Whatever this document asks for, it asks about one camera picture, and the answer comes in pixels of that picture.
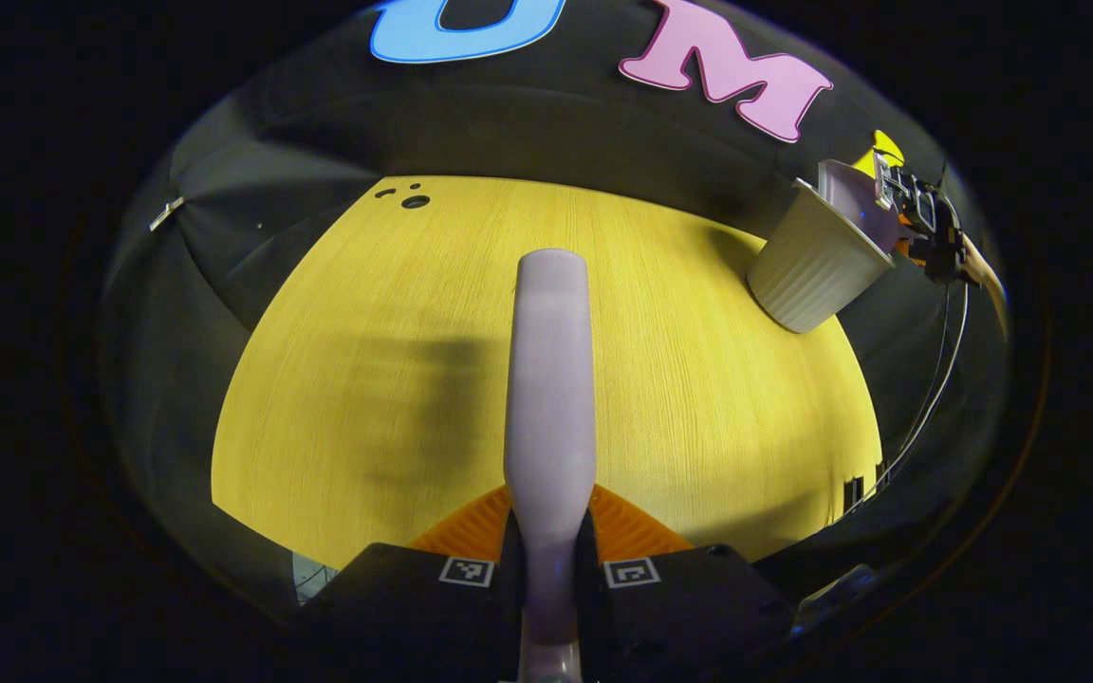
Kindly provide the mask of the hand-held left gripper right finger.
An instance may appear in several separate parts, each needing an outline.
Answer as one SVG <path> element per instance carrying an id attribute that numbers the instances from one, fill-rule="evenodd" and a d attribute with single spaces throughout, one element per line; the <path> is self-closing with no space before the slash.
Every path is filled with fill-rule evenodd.
<path id="1" fill-rule="evenodd" d="M 690 544 L 610 488 L 574 550 L 585 679 L 712 679 L 792 631 L 792 601 L 734 547 Z"/>

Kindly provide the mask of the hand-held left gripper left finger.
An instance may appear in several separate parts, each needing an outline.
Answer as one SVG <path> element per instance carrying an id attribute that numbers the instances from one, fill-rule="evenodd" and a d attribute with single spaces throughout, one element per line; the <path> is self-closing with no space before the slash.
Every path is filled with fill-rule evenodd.
<path id="1" fill-rule="evenodd" d="M 299 608 L 299 637 L 345 679 L 519 674 L 522 547 L 492 488 L 410 545 L 374 542 Z"/>

